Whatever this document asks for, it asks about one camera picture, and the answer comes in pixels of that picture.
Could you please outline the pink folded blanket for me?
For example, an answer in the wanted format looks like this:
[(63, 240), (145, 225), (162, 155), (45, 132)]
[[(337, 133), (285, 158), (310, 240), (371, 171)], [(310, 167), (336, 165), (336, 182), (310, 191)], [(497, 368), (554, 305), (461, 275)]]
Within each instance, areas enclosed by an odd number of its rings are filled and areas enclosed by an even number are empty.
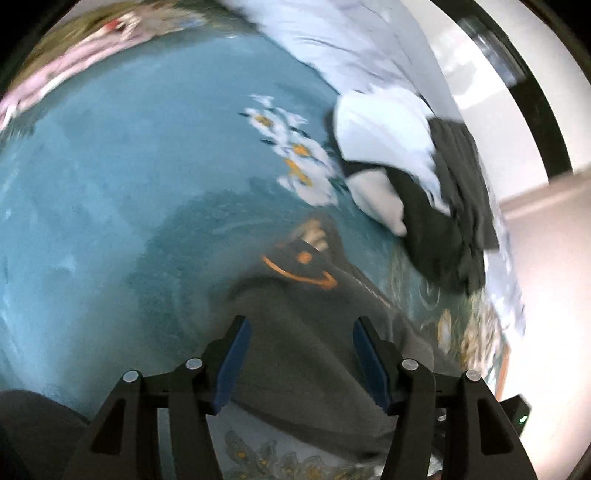
[(74, 44), (15, 88), (8, 87), (1, 99), (1, 129), (6, 130), (11, 121), (90, 66), (156, 37), (204, 23), (204, 16), (185, 9), (163, 4), (135, 7)]

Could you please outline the teal floral bed blanket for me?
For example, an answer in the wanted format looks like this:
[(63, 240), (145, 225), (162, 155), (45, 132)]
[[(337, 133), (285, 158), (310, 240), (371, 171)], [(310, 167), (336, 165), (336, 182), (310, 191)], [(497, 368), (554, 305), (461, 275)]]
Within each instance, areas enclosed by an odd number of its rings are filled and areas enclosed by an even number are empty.
[(93, 416), (126, 370), (204, 350), (214, 297), (320, 212), (349, 263), (496, 388), (507, 345), (490, 302), (421, 278), (339, 178), (337, 98), (227, 18), (105, 59), (16, 120), (1, 142), (2, 388)]

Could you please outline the dark grey folded garment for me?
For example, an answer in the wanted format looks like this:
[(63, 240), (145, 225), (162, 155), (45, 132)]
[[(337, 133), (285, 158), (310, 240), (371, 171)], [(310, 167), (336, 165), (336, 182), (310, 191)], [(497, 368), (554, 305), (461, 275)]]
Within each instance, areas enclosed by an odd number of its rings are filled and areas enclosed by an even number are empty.
[(363, 213), (400, 237), (415, 268), (456, 294), (485, 287), (485, 253), (500, 248), (476, 142), (466, 124), (430, 118), (428, 132), (444, 213), (399, 167), (339, 160), (346, 186)]

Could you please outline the olive green plush blanket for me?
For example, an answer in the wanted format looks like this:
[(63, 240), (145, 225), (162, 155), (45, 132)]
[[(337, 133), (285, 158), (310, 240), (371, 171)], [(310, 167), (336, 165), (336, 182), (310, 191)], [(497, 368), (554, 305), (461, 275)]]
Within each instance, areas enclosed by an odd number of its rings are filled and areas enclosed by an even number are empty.
[(64, 54), (74, 44), (138, 5), (135, 1), (124, 1), (100, 6), (53, 27), (41, 38), (17, 70), (9, 89), (15, 88), (36, 70)]

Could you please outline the grey knit sweater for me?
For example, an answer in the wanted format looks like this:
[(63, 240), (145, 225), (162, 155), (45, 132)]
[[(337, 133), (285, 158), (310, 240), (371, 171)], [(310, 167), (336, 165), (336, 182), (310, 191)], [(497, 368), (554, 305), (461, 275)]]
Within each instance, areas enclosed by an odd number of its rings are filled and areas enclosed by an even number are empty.
[(322, 212), (256, 253), (214, 302), (216, 332), (236, 315), (252, 325), (233, 401), (278, 430), (348, 460), (385, 456), (397, 423), (367, 390), (353, 347), (356, 319), (369, 318), (404, 357), (435, 373), (460, 373), (349, 263), (337, 225)]

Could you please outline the light blue floral quilt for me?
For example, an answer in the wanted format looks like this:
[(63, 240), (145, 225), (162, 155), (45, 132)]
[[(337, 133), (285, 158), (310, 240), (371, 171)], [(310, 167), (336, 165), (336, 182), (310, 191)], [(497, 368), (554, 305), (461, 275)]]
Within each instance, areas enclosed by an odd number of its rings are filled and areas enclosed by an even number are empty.
[[(230, 11), (252, 23), (274, 43), (290, 52), (298, 61), (322, 75), (342, 97), (365, 95), (370, 100), (400, 98), (404, 112), (380, 127), (385, 146), (386, 132), (400, 124), (401, 134), (411, 125), (428, 120), (449, 120), (466, 126), (453, 100), (444, 74), (420, 25), (400, 1), (221, 1)], [(395, 235), (408, 237), (403, 223), (402, 198), (396, 187), (386, 186), (386, 166), (367, 162), (370, 173), (353, 174), (349, 191), (356, 205), (370, 218)], [(485, 193), (493, 214), (493, 233), (501, 240), (500, 253), (487, 253), (485, 291), (505, 328), (521, 334), (525, 317), (521, 290), (513, 271), (508, 234), (498, 204)]]

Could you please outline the light blue folded shirt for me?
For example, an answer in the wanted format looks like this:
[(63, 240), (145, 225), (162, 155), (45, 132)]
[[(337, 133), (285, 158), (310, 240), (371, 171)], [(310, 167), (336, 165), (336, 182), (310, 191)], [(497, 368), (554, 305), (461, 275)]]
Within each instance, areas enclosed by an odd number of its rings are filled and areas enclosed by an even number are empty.
[(398, 237), (406, 236), (408, 228), (404, 201), (388, 177), (391, 169), (408, 174), (430, 206), (451, 214), (433, 158), (429, 121), (434, 118), (425, 100), (402, 87), (346, 92), (332, 113), (349, 193), (363, 213)]

